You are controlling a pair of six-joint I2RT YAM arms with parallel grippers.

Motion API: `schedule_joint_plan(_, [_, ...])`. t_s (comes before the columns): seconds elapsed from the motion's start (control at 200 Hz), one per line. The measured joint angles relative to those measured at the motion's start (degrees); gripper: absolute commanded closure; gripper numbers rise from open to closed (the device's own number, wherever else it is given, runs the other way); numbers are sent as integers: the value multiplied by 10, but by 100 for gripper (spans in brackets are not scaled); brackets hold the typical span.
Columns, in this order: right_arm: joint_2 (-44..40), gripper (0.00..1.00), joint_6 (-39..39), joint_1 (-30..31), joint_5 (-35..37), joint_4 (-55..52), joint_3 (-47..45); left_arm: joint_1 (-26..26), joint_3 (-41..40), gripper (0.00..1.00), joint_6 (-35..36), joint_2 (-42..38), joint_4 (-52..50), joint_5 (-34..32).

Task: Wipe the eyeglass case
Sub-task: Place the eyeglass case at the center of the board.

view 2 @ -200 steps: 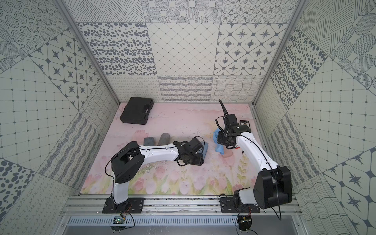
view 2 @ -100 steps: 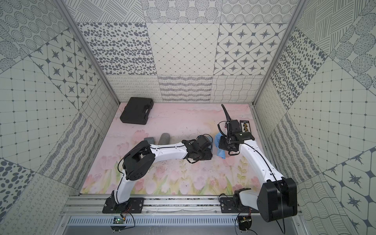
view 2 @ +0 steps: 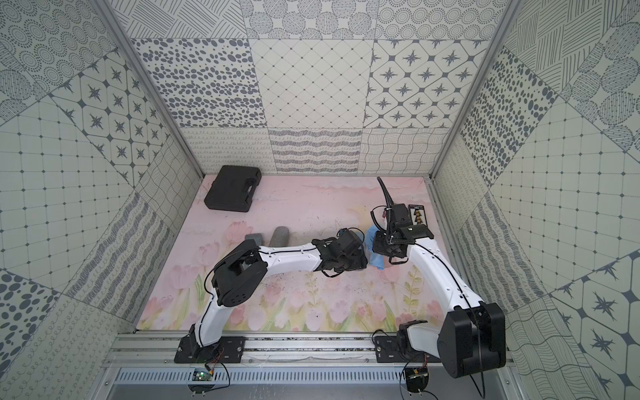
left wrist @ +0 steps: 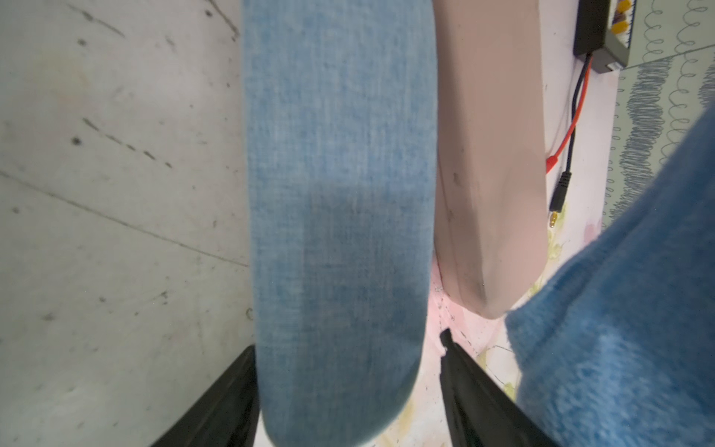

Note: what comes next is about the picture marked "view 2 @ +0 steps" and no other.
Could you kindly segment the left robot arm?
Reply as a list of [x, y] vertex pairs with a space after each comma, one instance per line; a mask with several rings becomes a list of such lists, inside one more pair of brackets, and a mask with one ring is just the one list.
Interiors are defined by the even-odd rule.
[[270, 248], [247, 239], [222, 258], [205, 278], [210, 300], [189, 330], [195, 352], [216, 346], [233, 309], [248, 301], [267, 277], [293, 272], [320, 272], [328, 278], [365, 269], [368, 260], [360, 236], [342, 229], [337, 236], [300, 246]]

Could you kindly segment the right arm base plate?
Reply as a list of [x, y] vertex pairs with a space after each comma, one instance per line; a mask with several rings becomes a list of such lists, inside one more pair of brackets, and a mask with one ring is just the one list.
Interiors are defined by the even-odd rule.
[[404, 336], [375, 333], [371, 337], [377, 363], [440, 363], [435, 336], [409, 340]]

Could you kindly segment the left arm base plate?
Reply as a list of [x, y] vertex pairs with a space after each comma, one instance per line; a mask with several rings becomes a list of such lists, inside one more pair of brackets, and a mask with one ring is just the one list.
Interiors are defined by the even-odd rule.
[[217, 343], [201, 347], [195, 333], [189, 332], [181, 338], [173, 361], [176, 364], [241, 363], [245, 343], [245, 337], [221, 337]]

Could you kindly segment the blue microfiber cloth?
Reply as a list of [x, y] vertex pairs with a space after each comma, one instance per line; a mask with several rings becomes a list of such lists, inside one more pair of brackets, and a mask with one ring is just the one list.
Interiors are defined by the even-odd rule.
[[372, 225], [365, 233], [364, 236], [364, 246], [366, 248], [366, 254], [368, 258], [368, 265], [377, 268], [378, 270], [384, 270], [384, 257], [381, 254], [375, 253], [373, 251], [374, 240], [376, 237], [376, 233], [378, 232], [378, 228], [375, 225]]

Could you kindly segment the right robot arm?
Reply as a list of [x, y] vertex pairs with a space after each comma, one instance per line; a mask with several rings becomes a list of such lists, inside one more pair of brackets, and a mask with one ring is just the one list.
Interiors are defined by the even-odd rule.
[[401, 324], [401, 351], [439, 358], [453, 378], [504, 367], [505, 314], [500, 306], [486, 303], [471, 290], [443, 256], [428, 227], [413, 222], [406, 205], [389, 203], [384, 215], [387, 226], [378, 227], [373, 252], [415, 266], [444, 313], [440, 328], [418, 320]]

